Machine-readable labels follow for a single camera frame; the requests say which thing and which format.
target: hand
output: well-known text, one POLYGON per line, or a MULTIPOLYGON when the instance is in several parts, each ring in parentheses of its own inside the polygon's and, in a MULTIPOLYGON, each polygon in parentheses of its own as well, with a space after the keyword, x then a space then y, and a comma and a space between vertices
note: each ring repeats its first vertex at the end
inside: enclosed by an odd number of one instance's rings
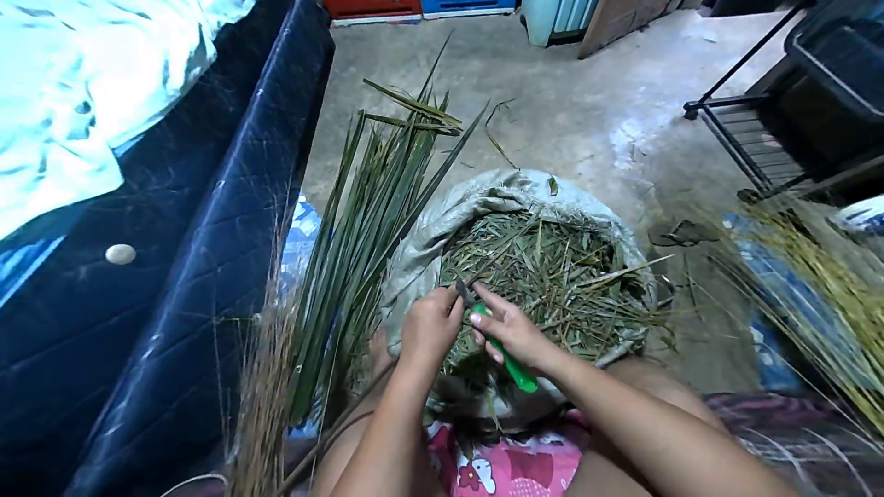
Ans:
POLYGON ((463 299, 457 295, 454 285, 433 288, 411 304, 405 315, 400 363, 432 372, 435 378, 457 339, 462 319, 463 299))
POLYGON ((548 365, 562 353, 561 349, 549 341, 517 306, 479 283, 473 285, 473 289, 494 314, 494 317, 477 312, 470 314, 469 321, 473 328, 481 332, 474 331, 473 340, 480 346, 484 344, 488 355, 503 364, 503 355, 485 340, 484 334, 491 335, 500 340, 503 348, 520 363, 547 372, 548 365))

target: knife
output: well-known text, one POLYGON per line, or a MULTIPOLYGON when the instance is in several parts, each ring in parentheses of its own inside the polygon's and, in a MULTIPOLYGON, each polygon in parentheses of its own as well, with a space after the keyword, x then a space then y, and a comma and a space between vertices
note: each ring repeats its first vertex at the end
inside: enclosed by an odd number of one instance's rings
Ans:
MULTIPOLYGON (((488 308, 485 307, 485 304, 477 301, 476 298, 473 297, 473 293, 469 291, 467 285, 464 284, 462 279, 458 278, 454 282, 454 287, 457 289, 457 293, 463 298, 465 308, 470 309, 473 312, 478 312, 479 314, 485 314, 486 316, 492 315, 488 308)), ((515 385, 523 392, 528 394, 535 393, 537 391, 537 378, 529 373, 522 363, 509 355, 509 353, 503 348, 503 344, 500 343, 500 340, 491 335, 485 335, 485 338, 503 355, 503 365, 506 366, 509 375, 513 377, 515 385)))

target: sack of leaves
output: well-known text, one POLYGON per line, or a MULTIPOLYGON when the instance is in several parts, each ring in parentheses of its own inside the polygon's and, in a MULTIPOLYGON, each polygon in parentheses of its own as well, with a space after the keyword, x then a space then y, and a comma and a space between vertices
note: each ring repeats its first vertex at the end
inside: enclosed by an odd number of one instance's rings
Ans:
MULTIPOLYGON (((381 287, 392 355, 411 303, 456 278, 483 281, 551 340, 598 365, 641 347, 660 324, 652 271, 633 233, 595 197, 545 172, 486 172, 424 208, 381 287)), ((544 378, 534 394, 515 387, 476 350, 466 321, 442 372, 428 400, 436 419, 518 432, 564 402, 544 378)))

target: wooden board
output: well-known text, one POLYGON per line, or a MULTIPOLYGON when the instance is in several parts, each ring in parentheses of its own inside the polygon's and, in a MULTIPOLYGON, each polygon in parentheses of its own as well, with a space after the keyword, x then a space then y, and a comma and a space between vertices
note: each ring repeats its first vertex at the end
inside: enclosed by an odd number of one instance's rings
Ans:
POLYGON ((632 33, 666 11, 669 0, 598 0, 577 58, 584 59, 608 43, 632 33))

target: red crate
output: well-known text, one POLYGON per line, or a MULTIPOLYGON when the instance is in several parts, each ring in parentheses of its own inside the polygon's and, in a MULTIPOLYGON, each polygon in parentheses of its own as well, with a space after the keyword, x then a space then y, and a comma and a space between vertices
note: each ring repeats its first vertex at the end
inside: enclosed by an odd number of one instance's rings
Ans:
POLYGON ((421 0, 325 0, 332 19, 359 19, 421 14, 421 0))

